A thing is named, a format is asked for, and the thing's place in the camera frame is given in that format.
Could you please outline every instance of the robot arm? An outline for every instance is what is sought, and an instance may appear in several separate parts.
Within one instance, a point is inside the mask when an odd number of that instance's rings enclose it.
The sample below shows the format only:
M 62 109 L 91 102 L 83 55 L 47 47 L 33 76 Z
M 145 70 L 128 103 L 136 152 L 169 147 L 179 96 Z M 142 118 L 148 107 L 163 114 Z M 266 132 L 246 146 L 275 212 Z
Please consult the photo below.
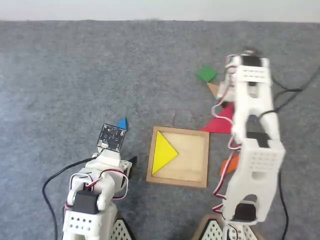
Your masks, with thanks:
M 259 117 L 274 109 L 269 60 L 247 53 L 231 56 L 217 94 L 222 101 L 234 102 L 231 133 L 240 146 L 238 167 L 222 200 L 224 239 L 230 237 L 230 224 L 243 232 L 244 226 L 265 221 L 285 155 L 276 113 L 260 119 L 264 132 L 249 132 L 246 128 L 250 115 Z
M 123 199 L 128 191 L 132 161 L 121 160 L 120 147 L 126 131 L 104 124 L 98 151 L 85 168 L 70 178 L 63 223 L 63 240 L 109 240 L 117 215 L 113 200 Z M 122 196 L 116 193 L 125 189 Z

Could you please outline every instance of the black cable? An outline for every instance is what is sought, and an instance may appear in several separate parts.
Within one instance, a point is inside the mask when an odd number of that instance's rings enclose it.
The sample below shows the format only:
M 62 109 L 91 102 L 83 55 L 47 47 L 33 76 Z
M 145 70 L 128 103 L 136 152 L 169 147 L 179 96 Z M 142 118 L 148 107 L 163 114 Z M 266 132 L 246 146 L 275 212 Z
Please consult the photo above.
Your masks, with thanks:
M 51 177 L 49 177 L 43 184 L 43 187 L 42 187 L 42 195 L 43 195 L 43 198 L 46 202 L 46 204 L 48 205 L 48 208 L 51 212 L 51 215 L 52 215 L 52 220 L 53 220 L 53 225 L 54 225 L 54 239 L 55 240 L 58 240 L 58 224 L 57 224 L 57 217 L 56 217 L 56 214 L 55 214 L 55 211 L 47 197 L 47 194 L 46 194 L 46 187 L 48 185 L 48 183 L 53 180 L 54 178 L 56 178 L 57 176 L 59 176 L 60 174 L 62 174 L 63 172 L 65 172 L 66 170 L 70 169 L 70 168 L 73 168 L 75 166 L 78 166 L 80 164 L 84 164 L 84 163 L 87 163 L 87 162 L 90 162 L 91 160 L 94 160 L 96 159 L 101 153 L 102 151 L 97 155 L 97 156 L 94 156 L 94 157 L 90 157 L 90 158 L 87 158 L 85 160 L 82 160 L 82 161 L 77 161 L 77 162 L 74 162 L 66 167 L 64 167 L 63 169 L 61 169 L 60 171 L 58 171 L 57 173 L 53 174 Z
M 283 107 L 288 105 L 292 100 L 294 100 L 298 94 L 302 93 L 309 85 L 317 79 L 318 75 L 320 74 L 320 66 L 316 69 L 316 71 L 311 75 L 308 81 L 306 81 L 300 88 L 287 88 L 283 86 L 280 82 L 278 82 L 274 77 L 272 77 L 272 81 L 282 87 L 284 90 L 282 92 L 279 92 L 276 96 L 275 99 L 280 97 L 284 93 L 288 92 L 294 92 L 284 103 L 282 103 L 280 106 L 276 107 L 273 110 L 268 110 L 260 114 L 259 119 L 261 119 L 264 115 L 269 114 L 269 113 L 278 113 Z
M 288 214 L 288 210 L 287 210 L 287 206 L 284 200 L 284 194 L 282 192 L 282 183 L 281 183 L 281 169 L 278 173 L 278 187 L 279 187 L 279 193 L 280 193 L 280 199 L 281 199 L 281 203 L 283 206 L 283 210 L 284 210 L 284 214 L 285 214 L 285 227 L 283 230 L 283 234 L 282 234 L 282 238 L 281 240 L 285 240 L 287 231 L 288 231 L 288 226 L 289 226 L 289 214 Z
M 283 88 L 283 91 L 278 92 L 274 98 L 273 98 L 273 102 L 276 102 L 276 100 L 283 94 L 285 93 L 289 93 L 289 92 L 294 92 L 284 103 L 282 103 L 280 106 L 276 107 L 273 110 L 269 110 L 269 111 L 265 111 L 263 112 L 260 116 L 259 119 L 261 119 L 264 115 L 268 114 L 268 113 L 278 113 L 283 107 L 285 107 L 287 104 L 289 104 L 292 100 L 294 100 L 297 95 L 299 93 L 302 93 L 307 87 L 309 87 L 309 85 L 318 77 L 318 75 L 320 74 L 320 66 L 318 66 L 318 68 L 316 69 L 316 71 L 311 75 L 311 77 L 309 78 L 309 80 L 307 82 L 305 82 L 300 88 L 288 88 L 285 87 L 284 85 L 282 85 L 280 82 L 278 82 L 274 77 L 272 77 L 272 81 L 277 84 L 278 86 L 280 86 L 281 88 Z M 287 206 L 285 203 L 285 199 L 284 199 L 284 194 L 282 191 L 282 182 L 281 182 L 281 169 L 278 173 L 278 187 L 279 187 L 279 194 L 280 194 L 280 199 L 281 199 L 281 203 L 282 203 L 282 207 L 284 210 L 284 214 L 285 214 L 285 226 L 284 226 L 284 230 L 283 230 L 283 234 L 282 234 L 282 240 L 285 239 L 287 231 L 288 231 L 288 226 L 289 226 L 289 214 L 288 214 L 288 210 L 287 210 Z
M 272 75 L 271 76 L 271 80 L 272 82 L 274 82 L 276 85 L 278 85 L 280 88 L 284 89 L 284 90 L 290 90 L 290 88 L 284 86 L 282 83 L 278 82 L 275 77 Z

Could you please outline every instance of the plywood board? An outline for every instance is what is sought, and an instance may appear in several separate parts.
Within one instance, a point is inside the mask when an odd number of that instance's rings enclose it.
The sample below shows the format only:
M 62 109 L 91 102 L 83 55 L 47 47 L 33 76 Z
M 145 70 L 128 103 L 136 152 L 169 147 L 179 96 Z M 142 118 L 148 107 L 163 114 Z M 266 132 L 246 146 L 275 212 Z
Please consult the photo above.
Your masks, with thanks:
M 152 174 L 158 131 L 174 147 L 178 156 Z M 206 188 L 208 154 L 208 132 L 155 126 L 153 128 L 146 180 L 153 183 Z

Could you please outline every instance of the orange piece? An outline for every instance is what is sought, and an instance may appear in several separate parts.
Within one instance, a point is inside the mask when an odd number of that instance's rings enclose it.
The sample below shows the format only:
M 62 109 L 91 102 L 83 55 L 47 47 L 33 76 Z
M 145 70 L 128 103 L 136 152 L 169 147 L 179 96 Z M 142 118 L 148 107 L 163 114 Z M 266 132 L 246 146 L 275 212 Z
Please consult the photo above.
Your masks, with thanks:
M 225 168 L 225 165 L 226 165 L 226 163 L 227 163 L 227 160 L 228 160 L 228 159 L 226 159 L 226 160 L 224 160 L 224 161 L 222 162 L 222 166 L 221 166 L 220 174 L 219 174 L 220 176 L 222 175 L 222 171 L 223 171 L 224 168 Z M 238 156 L 235 156 L 234 158 L 231 159 L 230 165 L 229 165 L 228 169 L 226 170 L 226 173 L 229 174 L 229 173 L 235 171 L 235 170 L 237 169 L 237 167 L 238 167 L 238 162 L 239 162 L 239 155 L 238 155 Z

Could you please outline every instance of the wire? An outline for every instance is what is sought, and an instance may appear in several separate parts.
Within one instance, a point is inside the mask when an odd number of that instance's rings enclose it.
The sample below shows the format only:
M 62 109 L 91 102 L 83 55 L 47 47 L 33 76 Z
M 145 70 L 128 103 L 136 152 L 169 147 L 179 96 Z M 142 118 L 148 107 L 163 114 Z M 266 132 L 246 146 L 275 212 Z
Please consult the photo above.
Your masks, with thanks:
M 85 175 L 85 176 L 87 176 L 91 180 L 91 183 L 94 181 L 89 173 L 76 172 L 76 173 L 72 174 L 71 177 L 70 177 L 70 180 L 69 180 L 69 191 L 72 189 L 72 181 L 73 181 L 74 177 L 77 176 L 77 175 Z
M 226 89 L 225 89 L 225 91 L 224 91 L 224 93 L 223 93 L 223 95 L 222 95 L 222 98 L 219 100 L 219 102 L 211 108 L 211 113 L 212 113 L 212 115 L 213 115 L 215 118 L 217 118 L 217 119 L 225 119 L 225 120 L 227 120 L 231 125 L 233 125 L 234 122 L 233 122 L 230 118 L 225 117 L 225 116 L 219 116 L 219 115 L 216 114 L 216 107 L 219 107 L 219 106 L 224 102 L 229 88 L 230 88 L 230 83 L 226 86 Z
M 288 226 L 289 226 L 289 214 L 288 214 L 287 206 L 284 199 L 284 193 L 282 192 L 281 169 L 278 173 L 278 187 L 279 187 L 281 203 L 282 203 L 284 214 L 285 214 L 285 226 L 284 226 L 284 230 L 281 238 L 282 240 L 284 240 L 288 231 Z
M 225 177 L 226 177 L 226 174 L 227 174 L 227 170 L 229 168 L 229 165 L 231 163 L 231 160 L 235 154 L 236 150 L 234 150 L 228 157 L 228 160 L 226 161 L 225 165 L 224 165 L 224 168 L 223 168 L 223 171 L 221 173 L 221 177 L 220 177 L 220 181 L 218 183 L 218 185 L 216 186 L 215 190 L 213 191 L 213 195 L 217 196 L 218 198 L 221 198 L 221 199 L 226 199 L 226 196 L 224 195 L 221 195 L 221 194 L 218 194 L 218 192 L 220 191 L 222 185 L 224 184 L 224 181 L 225 181 Z
M 70 169 L 70 168 L 73 168 L 75 166 L 78 166 L 80 164 L 84 164 L 84 163 L 87 163 L 87 162 L 90 162 L 91 160 L 94 160 L 96 159 L 97 157 L 99 157 L 99 155 L 103 152 L 103 150 L 97 155 L 97 156 L 94 156 L 94 157 L 90 157 L 90 158 L 87 158 L 87 159 L 84 159 L 82 161 L 77 161 L 77 162 L 74 162 L 66 167 L 64 167 L 63 169 L 61 169 L 60 171 L 58 171 L 57 173 L 53 174 L 52 176 L 50 176 L 43 184 L 43 187 L 42 187 L 42 195 L 43 195 L 43 198 L 44 198 L 44 201 L 45 203 L 47 204 L 49 210 L 50 210 L 50 213 L 52 215 L 52 220 L 53 220 L 53 225 L 54 225 L 54 239 L 55 240 L 58 240 L 58 224 L 57 224 L 57 217 L 56 217 L 56 214 L 55 214 L 55 211 L 48 199 L 48 196 L 47 196 L 47 193 L 46 193 L 46 187 L 48 185 L 48 183 L 51 182 L 51 180 L 53 180 L 54 178 L 56 178 L 57 176 L 59 176 L 60 174 L 62 174 L 63 172 L 65 172 L 66 170 Z
M 228 148 L 231 149 L 231 150 L 239 150 L 241 149 L 241 144 L 236 144 L 236 145 L 233 145 L 231 146 L 231 144 L 234 142 L 235 140 L 235 134 L 233 134 L 228 142 Z
M 127 196 L 127 193 L 128 193 L 128 185 L 129 185 L 129 178 L 127 177 L 126 174 L 124 174 L 122 171 L 119 171 L 119 170 L 116 170 L 116 169 L 105 169 L 103 170 L 101 173 L 100 173 L 100 176 L 97 180 L 95 180 L 94 182 L 92 182 L 91 184 L 87 185 L 86 188 L 91 188 L 93 186 L 95 186 L 97 184 L 97 182 L 99 182 L 103 176 L 102 174 L 105 173 L 105 172 L 111 172 L 111 173 L 117 173 L 117 174 L 120 174 L 122 175 L 125 180 L 126 180 L 126 190 L 125 190 L 125 194 L 123 196 L 114 196 L 112 199 L 114 200 L 121 200 L 121 199 L 124 199 L 126 196 Z
M 319 74 L 320 74 L 320 66 L 317 67 L 316 71 L 311 75 L 309 80 L 306 81 L 300 88 L 292 88 L 292 89 L 290 89 L 288 87 L 285 87 L 280 82 L 278 82 L 274 77 L 272 77 L 272 81 L 275 84 L 277 84 L 278 86 L 280 86 L 281 88 L 283 88 L 283 91 L 278 92 L 274 96 L 273 102 L 275 102 L 281 95 L 283 95 L 285 93 L 294 92 L 294 94 L 292 94 L 284 103 L 282 103 L 280 106 L 276 107 L 275 109 L 263 112 L 259 116 L 259 119 L 261 119 L 264 115 L 266 115 L 268 113 L 278 113 L 283 107 L 285 107 L 291 101 L 293 101 L 298 96 L 298 94 L 302 93 L 315 79 L 317 79 Z M 285 199 L 284 199 L 284 194 L 283 194 L 283 191 L 282 191 L 281 169 L 280 169 L 280 171 L 278 173 L 278 187 L 279 187 L 279 194 L 280 194 L 282 207 L 283 207 L 284 214 L 285 214 L 285 226 L 284 226 L 284 230 L 283 230 L 283 234 L 282 234 L 282 238 L 281 238 L 282 240 L 284 240 L 285 237 L 286 237 L 287 231 L 288 231 L 288 226 L 289 226 L 289 214 L 288 214 L 286 202 L 285 202 Z
M 279 96 L 281 96 L 284 93 L 287 92 L 294 92 L 284 103 L 282 103 L 280 106 L 276 107 L 273 110 L 268 110 L 265 111 L 263 113 L 260 114 L 259 119 L 261 119 L 264 115 L 269 114 L 269 113 L 278 113 L 283 107 L 285 107 L 286 105 L 288 105 L 291 101 L 293 101 L 298 94 L 302 93 L 307 87 L 309 87 L 309 85 L 315 80 L 317 79 L 318 75 L 320 74 L 320 66 L 317 67 L 316 71 L 311 75 L 311 77 L 309 78 L 308 81 L 306 81 L 300 88 L 292 88 L 289 89 L 285 86 L 283 86 L 281 83 L 275 81 L 275 78 L 273 77 L 272 80 L 279 85 L 280 87 L 282 87 L 284 89 L 284 91 L 279 92 L 274 98 L 277 99 Z
M 217 206 L 214 206 L 213 208 L 212 208 L 212 211 L 213 212 L 215 212 L 215 213 L 217 213 L 217 214 L 222 214 L 222 211 L 221 210 L 219 210 L 220 208 L 222 208 L 224 205 L 221 203 L 221 204 L 219 204 L 219 205 L 217 205 Z

